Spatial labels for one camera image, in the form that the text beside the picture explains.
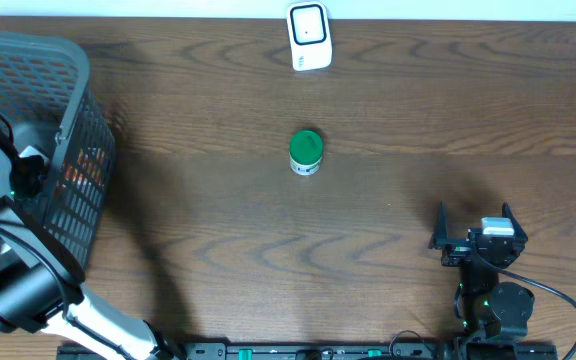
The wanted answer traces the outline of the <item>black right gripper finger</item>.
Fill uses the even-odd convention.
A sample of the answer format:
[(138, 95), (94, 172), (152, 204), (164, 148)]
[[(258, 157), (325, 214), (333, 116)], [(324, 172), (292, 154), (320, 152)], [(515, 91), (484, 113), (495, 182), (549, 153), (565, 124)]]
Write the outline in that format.
[(439, 205), (437, 219), (433, 227), (432, 241), (446, 241), (448, 239), (448, 226), (446, 222), (446, 210), (443, 202)]
[(504, 202), (502, 205), (502, 216), (504, 218), (507, 218), (511, 222), (512, 228), (514, 230), (514, 236), (516, 238), (527, 238), (528, 237), (528, 235), (526, 234), (524, 229), (521, 227), (521, 225), (519, 224), (519, 222), (516, 220), (515, 216), (513, 215), (508, 202)]

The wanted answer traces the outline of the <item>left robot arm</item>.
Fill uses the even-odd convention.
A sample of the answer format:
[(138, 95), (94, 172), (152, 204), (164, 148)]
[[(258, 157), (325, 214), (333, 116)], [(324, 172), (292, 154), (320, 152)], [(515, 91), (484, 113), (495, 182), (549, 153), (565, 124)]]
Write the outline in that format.
[(47, 165), (23, 157), (0, 115), (0, 331), (43, 332), (103, 359), (183, 359), (186, 352), (85, 284), (72, 253), (23, 208), (43, 190)]

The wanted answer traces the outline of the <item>green lid white jar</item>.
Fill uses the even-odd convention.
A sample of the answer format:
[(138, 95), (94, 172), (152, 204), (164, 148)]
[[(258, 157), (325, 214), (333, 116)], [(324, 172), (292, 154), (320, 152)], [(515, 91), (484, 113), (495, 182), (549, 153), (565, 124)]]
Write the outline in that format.
[(312, 130), (301, 130), (294, 134), (289, 144), (290, 167), (298, 175), (316, 173), (324, 154), (323, 138)]

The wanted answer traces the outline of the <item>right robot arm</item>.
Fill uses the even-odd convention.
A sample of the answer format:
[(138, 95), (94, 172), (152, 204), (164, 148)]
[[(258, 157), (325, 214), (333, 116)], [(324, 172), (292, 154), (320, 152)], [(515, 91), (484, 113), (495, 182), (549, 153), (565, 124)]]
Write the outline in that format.
[(446, 346), (452, 359), (517, 359), (518, 341), (528, 333), (534, 294), (499, 280), (501, 272), (524, 250), (528, 236), (508, 204), (499, 217), (484, 217), (462, 238), (448, 234), (446, 210), (439, 206), (429, 247), (442, 252), (441, 264), (457, 267), (460, 285), (454, 312), (465, 322), (464, 334)]

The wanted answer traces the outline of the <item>white green Panadol box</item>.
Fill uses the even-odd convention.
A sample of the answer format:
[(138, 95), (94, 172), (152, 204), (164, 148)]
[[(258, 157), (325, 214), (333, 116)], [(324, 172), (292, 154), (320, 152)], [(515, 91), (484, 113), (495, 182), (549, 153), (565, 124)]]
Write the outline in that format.
[(28, 165), (46, 167), (50, 163), (49, 157), (40, 149), (28, 145), (20, 153), (19, 158)]

